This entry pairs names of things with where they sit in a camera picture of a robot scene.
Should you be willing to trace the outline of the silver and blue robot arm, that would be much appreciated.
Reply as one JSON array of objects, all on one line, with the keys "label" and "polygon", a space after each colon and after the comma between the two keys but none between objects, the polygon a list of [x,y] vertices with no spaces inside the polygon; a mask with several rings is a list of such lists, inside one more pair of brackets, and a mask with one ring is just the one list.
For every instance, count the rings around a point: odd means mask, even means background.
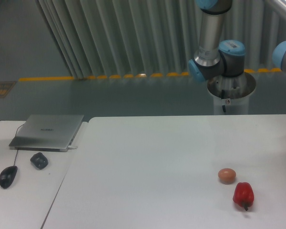
[{"label": "silver and blue robot arm", "polygon": [[[276,14],[281,15],[286,20],[286,0],[266,0],[266,3],[272,7]],[[198,50],[194,58],[188,62],[189,73],[199,82],[204,82],[216,76],[236,77],[243,73],[243,66],[240,67],[241,60],[244,60],[245,48],[241,42],[234,41],[236,48],[228,48],[226,40],[220,42],[220,36],[223,29],[225,15],[231,9],[233,0],[196,0],[196,4],[203,12],[202,24]],[[261,35],[261,39],[253,38],[250,41],[250,61],[257,63],[261,60],[262,42],[270,40],[272,36],[266,39]],[[276,68],[286,72],[286,41],[280,42],[271,50],[271,60]]]}]

